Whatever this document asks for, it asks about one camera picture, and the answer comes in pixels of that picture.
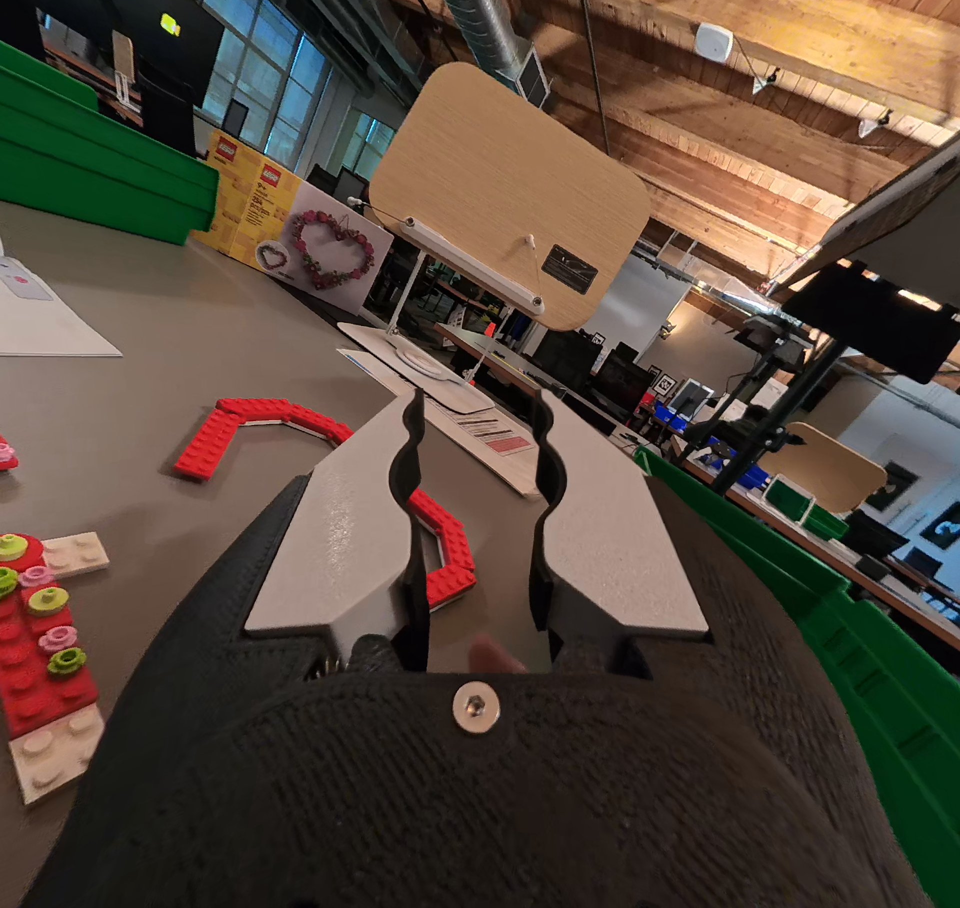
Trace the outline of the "small green bin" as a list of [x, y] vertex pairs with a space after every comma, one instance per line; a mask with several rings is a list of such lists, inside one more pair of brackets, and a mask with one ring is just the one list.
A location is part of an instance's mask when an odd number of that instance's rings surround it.
[[841, 541], [850, 525], [841, 517], [817, 505], [816, 498], [782, 474], [774, 475], [762, 495], [769, 509], [823, 541]]

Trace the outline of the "printed paper sheet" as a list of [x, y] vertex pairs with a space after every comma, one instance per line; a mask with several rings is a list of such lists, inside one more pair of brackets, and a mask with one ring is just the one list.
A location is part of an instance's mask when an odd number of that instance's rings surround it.
[[440, 434], [484, 465], [525, 498], [537, 498], [537, 447], [529, 430], [471, 385], [441, 375], [438, 362], [411, 344], [398, 350], [394, 339], [377, 329], [346, 325], [342, 332], [356, 346], [339, 352], [396, 396], [414, 388], [424, 394], [424, 418]]

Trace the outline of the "white wood-edged board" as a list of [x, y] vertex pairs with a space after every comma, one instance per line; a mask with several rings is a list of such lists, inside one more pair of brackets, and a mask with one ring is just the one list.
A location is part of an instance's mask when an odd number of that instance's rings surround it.
[[838, 262], [940, 305], [959, 298], [959, 135], [837, 218], [804, 254], [769, 281], [786, 289]]

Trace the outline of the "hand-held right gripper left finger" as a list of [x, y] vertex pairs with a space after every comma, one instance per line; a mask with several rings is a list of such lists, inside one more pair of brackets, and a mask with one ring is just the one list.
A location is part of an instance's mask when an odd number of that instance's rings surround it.
[[345, 663], [366, 636], [426, 671], [430, 613], [421, 526], [420, 388], [397, 396], [311, 472], [246, 616], [253, 638], [320, 638]]

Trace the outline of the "black flat panel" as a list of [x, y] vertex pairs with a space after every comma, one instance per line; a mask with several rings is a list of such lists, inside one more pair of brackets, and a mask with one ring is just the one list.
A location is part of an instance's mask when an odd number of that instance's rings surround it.
[[896, 374], [929, 383], [958, 345], [957, 310], [933, 310], [865, 270], [860, 263], [824, 266], [781, 308]]

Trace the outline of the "silver ventilation duct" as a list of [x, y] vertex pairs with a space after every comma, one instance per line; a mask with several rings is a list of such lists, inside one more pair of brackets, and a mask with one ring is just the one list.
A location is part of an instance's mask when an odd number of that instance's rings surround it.
[[478, 67], [542, 109], [550, 88], [534, 45], [513, 28], [507, 0], [443, 0]]

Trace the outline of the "white lego plate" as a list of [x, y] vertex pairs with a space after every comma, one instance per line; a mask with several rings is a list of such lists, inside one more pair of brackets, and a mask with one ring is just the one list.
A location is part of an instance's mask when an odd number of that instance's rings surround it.
[[104, 570], [110, 558], [96, 531], [44, 539], [43, 562], [59, 581]]

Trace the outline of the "black tripod pole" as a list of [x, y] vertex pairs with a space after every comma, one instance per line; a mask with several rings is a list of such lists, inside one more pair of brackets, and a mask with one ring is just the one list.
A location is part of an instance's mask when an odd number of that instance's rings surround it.
[[756, 423], [749, 434], [733, 446], [736, 454], [712, 481], [711, 491], [721, 498], [725, 497], [729, 489], [763, 454], [783, 446], [786, 422], [826, 378], [847, 349], [848, 346], [838, 339], [827, 339], [822, 349], [815, 352], [801, 372], [795, 375], [774, 407]]

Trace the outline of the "white instruction booklet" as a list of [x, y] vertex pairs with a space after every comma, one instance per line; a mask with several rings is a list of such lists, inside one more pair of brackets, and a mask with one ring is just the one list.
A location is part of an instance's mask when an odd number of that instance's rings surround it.
[[121, 358], [39, 276], [1, 249], [3, 358]]

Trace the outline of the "red lego plate with flowers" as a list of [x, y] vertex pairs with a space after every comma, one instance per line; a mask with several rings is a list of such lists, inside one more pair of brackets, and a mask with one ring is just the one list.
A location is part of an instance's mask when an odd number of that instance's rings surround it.
[[78, 781], [105, 728], [69, 578], [56, 580], [46, 567], [41, 539], [2, 533], [2, 719], [27, 807]]

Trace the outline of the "green plastic bin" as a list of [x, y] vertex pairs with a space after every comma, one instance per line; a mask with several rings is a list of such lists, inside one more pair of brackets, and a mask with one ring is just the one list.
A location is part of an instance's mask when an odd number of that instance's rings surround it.
[[959, 905], [958, 680], [822, 560], [660, 456], [666, 482], [772, 592], [836, 689], [897, 842], [935, 906]]
[[208, 230], [218, 171], [98, 105], [90, 86], [2, 42], [2, 201], [176, 245]]

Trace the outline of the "red lego heart frame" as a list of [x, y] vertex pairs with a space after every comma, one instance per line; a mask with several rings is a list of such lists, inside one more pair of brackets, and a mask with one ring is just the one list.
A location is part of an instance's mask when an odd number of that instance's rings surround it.
[[[209, 481], [243, 426], [285, 425], [338, 447], [353, 434], [345, 423], [285, 398], [220, 398], [173, 465], [181, 478]], [[463, 523], [417, 489], [409, 508], [438, 545], [440, 565], [426, 575], [432, 613], [466, 595], [477, 583], [472, 549]]]

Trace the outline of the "yellow lego set box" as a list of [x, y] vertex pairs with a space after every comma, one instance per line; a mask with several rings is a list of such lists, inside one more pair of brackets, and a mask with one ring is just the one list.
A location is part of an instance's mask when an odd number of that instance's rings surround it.
[[221, 129], [209, 134], [206, 164], [219, 187], [210, 229], [191, 233], [198, 242], [359, 316], [390, 232]]

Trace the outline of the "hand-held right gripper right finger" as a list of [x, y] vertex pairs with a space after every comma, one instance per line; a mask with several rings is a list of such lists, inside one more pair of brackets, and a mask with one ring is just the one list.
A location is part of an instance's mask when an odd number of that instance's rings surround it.
[[647, 672], [642, 638], [702, 643], [711, 630], [643, 471], [552, 392], [534, 398], [529, 605], [550, 661], [583, 642], [600, 667]]

